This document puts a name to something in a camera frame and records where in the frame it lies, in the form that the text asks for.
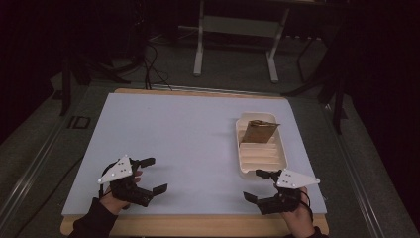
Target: wire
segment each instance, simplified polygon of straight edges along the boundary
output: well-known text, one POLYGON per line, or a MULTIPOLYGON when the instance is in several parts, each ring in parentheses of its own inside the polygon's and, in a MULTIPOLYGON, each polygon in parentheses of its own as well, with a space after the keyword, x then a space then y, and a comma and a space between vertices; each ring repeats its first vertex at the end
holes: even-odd
POLYGON ((49 202, 49 200, 55 194, 56 190, 59 188, 59 186, 65 180, 65 178, 68 176, 68 174, 77 166, 77 164, 79 164, 83 160, 83 157, 81 157, 80 159, 78 159, 70 167, 70 169, 68 169, 68 171, 64 174, 64 176, 61 178, 61 180, 58 182, 58 184, 55 186, 55 188, 52 190, 52 192, 49 194, 49 196, 44 200, 43 204, 41 204, 41 206, 37 209, 37 211, 28 219, 28 221, 21 227, 21 229, 19 229, 18 233, 16 233, 16 235, 14 236, 15 238, 17 238, 22 233, 22 231, 24 231, 24 229, 33 221, 33 219, 38 215, 38 213, 40 213, 40 211, 49 202))

